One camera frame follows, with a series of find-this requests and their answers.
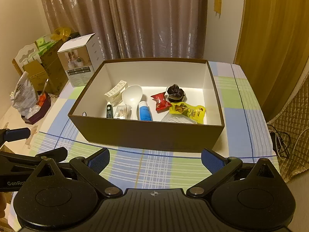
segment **red wrapper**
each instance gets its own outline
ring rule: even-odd
[[[167,110],[172,106],[171,103],[169,103],[165,100],[164,94],[165,94],[165,92],[162,92],[162,93],[158,93],[156,95],[151,96],[157,102],[156,105],[155,105],[155,110],[157,112],[162,111],[162,110]]]

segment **silver screw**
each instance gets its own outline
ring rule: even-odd
[[[204,193],[204,189],[202,189],[201,187],[191,187],[189,191],[192,194],[202,194],[202,193]]]
[[[118,194],[120,192],[120,189],[118,187],[107,187],[104,191],[109,195],[114,195]]]

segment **human hand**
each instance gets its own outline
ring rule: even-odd
[[[5,208],[7,207],[7,201],[3,193],[0,193],[0,218],[5,216]]]

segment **curtain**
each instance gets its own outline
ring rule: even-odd
[[[292,93],[309,56],[309,0],[245,0],[234,62],[266,121]]]
[[[202,58],[207,0],[42,0],[51,31],[97,33],[105,59]]]

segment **plaid tablecloth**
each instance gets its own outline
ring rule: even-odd
[[[257,99],[238,65],[210,62],[225,120],[225,128],[214,147],[222,156],[236,156],[243,162],[269,158],[278,169],[270,135]],[[68,84],[47,115],[31,144],[31,156],[57,147],[69,151],[67,161],[87,157],[102,147],[108,147],[111,159],[101,173],[103,177],[126,188],[183,188],[198,183],[211,173],[202,165],[200,153],[177,153],[145,149],[103,146],[90,143],[68,118],[83,87]],[[10,224],[16,228],[14,211]]]

